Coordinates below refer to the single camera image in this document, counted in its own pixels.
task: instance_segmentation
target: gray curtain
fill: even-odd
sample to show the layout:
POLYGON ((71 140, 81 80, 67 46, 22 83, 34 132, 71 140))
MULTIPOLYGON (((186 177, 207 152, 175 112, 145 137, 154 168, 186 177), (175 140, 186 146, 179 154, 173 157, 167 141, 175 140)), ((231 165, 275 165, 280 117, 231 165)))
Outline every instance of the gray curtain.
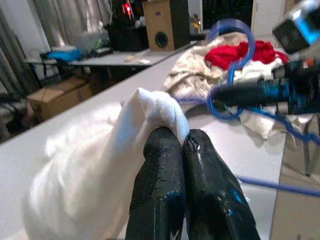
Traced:
POLYGON ((25 56, 0 8, 0 81, 9 93, 22 96, 39 89, 28 65, 21 62, 25 56))
POLYGON ((74 45, 84 31, 111 22, 109 0, 33 0, 50 47, 74 45))

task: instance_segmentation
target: cardboard box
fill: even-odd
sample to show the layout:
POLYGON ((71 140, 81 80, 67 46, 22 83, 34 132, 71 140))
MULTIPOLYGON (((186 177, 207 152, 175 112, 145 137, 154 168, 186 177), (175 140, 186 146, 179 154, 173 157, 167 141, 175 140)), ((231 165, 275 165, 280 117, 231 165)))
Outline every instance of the cardboard box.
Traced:
POLYGON ((71 77, 27 97, 35 116, 45 121, 93 96, 90 83, 71 77))

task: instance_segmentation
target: wooden speaker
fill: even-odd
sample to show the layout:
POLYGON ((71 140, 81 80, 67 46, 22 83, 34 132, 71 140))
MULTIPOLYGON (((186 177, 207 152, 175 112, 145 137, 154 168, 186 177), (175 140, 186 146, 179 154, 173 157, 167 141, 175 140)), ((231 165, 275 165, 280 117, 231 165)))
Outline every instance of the wooden speaker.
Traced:
POLYGON ((188 0, 143 2, 152 51, 172 51, 190 43, 188 0))

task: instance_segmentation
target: white table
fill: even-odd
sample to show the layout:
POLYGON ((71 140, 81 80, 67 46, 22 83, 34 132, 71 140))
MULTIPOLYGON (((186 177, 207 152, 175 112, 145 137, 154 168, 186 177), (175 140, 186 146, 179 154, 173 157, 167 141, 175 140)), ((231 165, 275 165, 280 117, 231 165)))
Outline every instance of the white table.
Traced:
MULTIPOLYGON (((185 49, 190 48, 190 46, 195 45, 196 41, 191 41, 190 44, 185 45, 181 48, 178 48, 173 51, 150 51, 150 49, 143 50, 140 52, 120 52, 115 51, 112 54, 108 54, 100 57, 91 57, 81 61, 72 61, 69 62, 69 65, 73 66, 82 66, 82 67, 93 67, 93 66, 152 66, 160 61, 165 60, 166 58, 175 55, 185 49), (125 61, 128 56, 137 56, 135 60, 125 61)), ((39 58, 28 58, 23 59, 23 63, 26 64, 39 64, 39 65, 56 65, 57 61, 55 59, 41 60, 39 58)))
MULTIPOLYGON (((85 113, 106 102, 124 102, 138 87, 149 91, 161 90, 180 55, 181 53, 173 55, 0 145, 0 239, 23 227, 21 200, 35 174, 44 166, 43 149, 47 137, 56 133, 79 113, 85 113)), ((203 128, 207 131, 218 153, 235 174, 279 182, 284 134, 262 141, 237 122, 220 122, 200 109, 197 113, 188 112, 187 117, 190 128, 203 128)), ((252 186, 244 186, 243 190, 251 199, 249 205, 261 239, 269 239, 277 192, 252 186)))

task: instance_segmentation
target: wrinkled fabric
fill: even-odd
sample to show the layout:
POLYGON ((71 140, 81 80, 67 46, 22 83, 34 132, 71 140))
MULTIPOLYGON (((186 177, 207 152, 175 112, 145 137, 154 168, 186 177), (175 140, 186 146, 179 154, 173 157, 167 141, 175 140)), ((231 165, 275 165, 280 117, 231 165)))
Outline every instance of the wrinkled fabric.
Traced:
MULTIPOLYGON (((212 65, 228 70, 230 63, 243 58, 248 52, 249 44, 241 42, 238 46, 223 45, 211 49, 204 57, 212 65)), ((270 64, 276 58, 280 58, 282 63, 287 63, 289 58, 286 54, 275 51, 270 42, 255 41, 255 53, 253 61, 260 61, 263 64, 270 64)))
POLYGON ((128 221, 144 144, 159 126, 182 146, 189 127, 164 92, 139 88, 119 103, 87 112, 48 141, 49 161, 23 203, 30 240, 116 239, 128 221))
MULTIPOLYGON (((205 56, 213 48, 220 46, 239 46, 240 43, 247 42, 247 37, 243 33, 232 32, 221 35, 212 42, 204 46, 194 46, 188 49, 178 59, 167 79, 164 82, 163 89, 173 98, 180 101, 184 112, 197 106, 198 102, 185 103, 187 99, 205 100, 212 87, 223 83, 228 71, 211 64, 205 60, 205 56)), ((234 83, 257 81, 259 78, 266 80, 273 79, 272 69, 283 65, 280 57, 276 57, 269 64, 261 61, 250 60, 242 70, 236 70, 234 73, 234 83)), ((274 112, 275 108, 266 108, 267 111, 274 112)), ((286 132, 283 125, 278 126, 276 121, 271 118, 244 111, 240 115, 240 121, 243 125, 260 134, 264 139, 268 139, 279 132, 286 132)), ((302 132, 304 125, 298 121, 292 121, 293 127, 302 132)))

